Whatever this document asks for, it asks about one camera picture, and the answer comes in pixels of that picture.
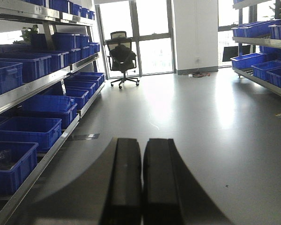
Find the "floor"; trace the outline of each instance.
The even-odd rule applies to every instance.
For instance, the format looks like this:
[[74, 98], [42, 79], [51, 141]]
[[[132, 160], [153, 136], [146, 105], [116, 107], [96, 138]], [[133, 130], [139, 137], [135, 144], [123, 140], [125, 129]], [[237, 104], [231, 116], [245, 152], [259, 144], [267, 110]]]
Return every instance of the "floor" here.
[[103, 88], [43, 176], [42, 199], [92, 164], [112, 137], [173, 138], [205, 191], [236, 225], [281, 225], [281, 97], [231, 68], [202, 78], [142, 77]]

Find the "metal shelf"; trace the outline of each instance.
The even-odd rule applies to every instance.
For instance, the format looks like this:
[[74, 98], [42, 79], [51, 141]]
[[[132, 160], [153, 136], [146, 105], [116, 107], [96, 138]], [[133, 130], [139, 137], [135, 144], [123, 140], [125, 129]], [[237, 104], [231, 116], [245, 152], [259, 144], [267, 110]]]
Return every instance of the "metal shelf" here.
[[0, 0], [0, 20], [23, 23], [93, 26], [94, 20], [34, 5], [21, 0]]
[[9, 201], [5, 204], [5, 206], [0, 212], [0, 224], [5, 224], [8, 221], [8, 219], [11, 217], [11, 214], [16, 210], [18, 205], [21, 203], [21, 201], [24, 199], [26, 194], [31, 189], [31, 187], [37, 181], [41, 173], [45, 170], [45, 168], [48, 166], [50, 161], [59, 151], [61, 146], [70, 136], [70, 134], [74, 131], [78, 123], [79, 123], [79, 115], [76, 116], [73, 122], [62, 133], [61, 137], [59, 137], [59, 139], [55, 142], [52, 148], [46, 153], [44, 158], [37, 164], [36, 168], [30, 173], [27, 179], [22, 183], [22, 185], [16, 191], [16, 193], [11, 196]]
[[270, 1], [270, 0], [244, 0], [244, 1], [241, 1], [239, 3], [234, 4], [233, 8], [234, 9], [241, 9], [241, 8], [245, 8], [245, 7], [248, 7], [248, 6], [255, 6], [259, 3], [267, 2], [267, 1]]
[[250, 68], [247, 68], [247, 69], [243, 69], [243, 70], [240, 70], [240, 69], [236, 69], [236, 68], [233, 68], [233, 70], [238, 73], [239, 75], [245, 77], [245, 78], [248, 78], [249, 80], [269, 89], [270, 91], [272, 91], [273, 93], [281, 96], [281, 88], [267, 82], [267, 81], [264, 81], [264, 80], [261, 80], [259, 79], [258, 77], [255, 77], [252, 75], [252, 69]]
[[85, 104], [85, 106], [81, 110], [77, 110], [77, 112], [80, 114], [80, 118], [84, 116], [86, 111], [90, 108], [90, 106], [93, 104], [94, 100], [97, 98], [98, 94], [101, 92], [102, 88], [105, 86], [105, 83], [103, 83], [99, 89], [94, 93], [94, 95], [88, 100], [88, 102]]
[[92, 63], [93, 61], [95, 61], [98, 58], [99, 58], [99, 54], [95, 53], [94, 55], [91, 55], [91, 56], [89, 56], [85, 59], [82, 59], [82, 60], [80, 60], [76, 63], [70, 64], [71, 73], [77, 72], [78, 70], [87, 66], [88, 64]]
[[0, 113], [68, 77], [69, 72], [70, 67], [68, 66], [0, 95]]
[[237, 43], [260, 45], [281, 49], [281, 40], [270, 38], [248, 38], [248, 37], [233, 37], [233, 40]]

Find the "green plant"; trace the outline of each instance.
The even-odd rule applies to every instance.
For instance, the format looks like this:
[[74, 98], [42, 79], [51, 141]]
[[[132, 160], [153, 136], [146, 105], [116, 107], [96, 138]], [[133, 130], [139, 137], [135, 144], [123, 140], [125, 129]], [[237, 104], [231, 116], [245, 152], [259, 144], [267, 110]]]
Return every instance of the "green plant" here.
[[38, 26], [34, 24], [32, 27], [23, 27], [22, 35], [20, 37], [23, 38], [24, 42], [30, 44], [31, 42], [31, 34], [38, 33]]

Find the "office chair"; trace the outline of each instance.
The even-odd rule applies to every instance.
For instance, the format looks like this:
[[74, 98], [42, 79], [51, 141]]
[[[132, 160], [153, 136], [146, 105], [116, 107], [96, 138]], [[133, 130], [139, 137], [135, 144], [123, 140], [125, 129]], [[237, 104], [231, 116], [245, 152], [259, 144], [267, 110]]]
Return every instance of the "office chair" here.
[[111, 33], [111, 37], [116, 38], [106, 41], [110, 53], [110, 56], [108, 56], [110, 70], [121, 71], [123, 73], [123, 78], [111, 82], [111, 86], [113, 87], [114, 82], [120, 81], [118, 84], [118, 88], [120, 89], [122, 89], [121, 84], [125, 81], [135, 82], [136, 86], [138, 86], [140, 82], [136, 77], [126, 77], [127, 70], [136, 68], [136, 54], [131, 50], [131, 38], [117, 37], [119, 34], [122, 35], [123, 33], [126, 35], [125, 31]]

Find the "shelving rack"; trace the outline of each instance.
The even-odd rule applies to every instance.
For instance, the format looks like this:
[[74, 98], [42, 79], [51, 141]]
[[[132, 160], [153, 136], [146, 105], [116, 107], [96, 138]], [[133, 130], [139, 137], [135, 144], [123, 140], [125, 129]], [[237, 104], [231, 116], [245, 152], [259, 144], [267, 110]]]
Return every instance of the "shelving rack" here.
[[[234, 9], [239, 9], [239, 21], [241, 25], [242, 23], [242, 9], [244, 7], [253, 7], [256, 6], [259, 3], [262, 2], [267, 2], [270, 0], [244, 0], [241, 1], [239, 3], [236, 3], [233, 5]], [[276, 0], [276, 10], [275, 10], [275, 18], [278, 18], [279, 16], [279, 5], [280, 5], [281, 1], [280, 0]], [[241, 44], [250, 44], [250, 45], [260, 45], [260, 46], [267, 46], [267, 47], [272, 47], [272, 48], [280, 48], [281, 49], [281, 40], [278, 39], [271, 39], [270, 37], [259, 37], [259, 38], [248, 38], [248, 37], [233, 37], [233, 40], [237, 43], [240, 44], [240, 48], [241, 48]], [[253, 76], [252, 70], [250, 68], [247, 69], [237, 69], [237, 68], [233, 68], [233, 70], [240, 76], [246, 77], [249, 80], [269, 89], [270, 91], [272, 91], [273, 93], [281, 96], [281, 88], [266, 82], [262, 79], [259, 79], [258, 77]]]
[[[46, 7], [27, 3], [21, 0], [0, 0], [0, 20], [42, 24], [44, 26], [47, 44], [53, 49], [54, 46], [51, 39], [51, 30], [56, 31], [56, 25], [85, 26], [87, 34], [89, 35], [89, 40], [90, 42], [92, 42], [91, 27], [94, 25], [94, 20], [59, 12]], [[94, 55], [82, 59], [79, 62], [70, 64], [69, 66], [59, 71], [48, 74], [35, 81], [26, 83], [17, 89], [11, 90], [7, 93], [0, 95], [0, 114], [8, 109], [11, 109], [14, 106], [17, 106], [22, 101], [30, 98], [31, 96], [45, 90], [46, 88], [58, 82], [60, 82], [60, 85], [62, 86], [62, 88], [64, 88], [64, 78], [70, 76], [71, 73], [79, 71], [80, 69], [89, 65], [90, 63], [93, 63], [94, 70], [96, 72], [96, 60], [98, 58], [98, 53], [95, 53]], [[3, 198], [0, 198], [0, 200], [8, 200], [8, 202], [3, 206], [0, 212], [0, 225], [6, 224], [6, 222], [9, 220], [9, 218], [17, 209], [21, 201], [25, 198], [26, 194], [29, 192], [31, 187], [35, 184], [41, 173], [45, 170], [45, 168], [51, 162], [51, 160], [59, 151], [61, 146], [74, 131], [74, 129], [79, 123], [79, 119], [90, 108], [94, 100], [100, 94], [103, 87], [104, 83], [95, 92], [92, 98], [89, 99], [87, 104], [81, 110], [78, 110], [76, 118], [72, 121], [68, 128], [63, 131], [61, 137], [56, 141], [52, 148], [46, 154], [43, 155], [41, 161], [37, 164], [36, 168], [23, 182], [23, 184], [16, 191], [16, 193], [12, 196], [5, 196]]]

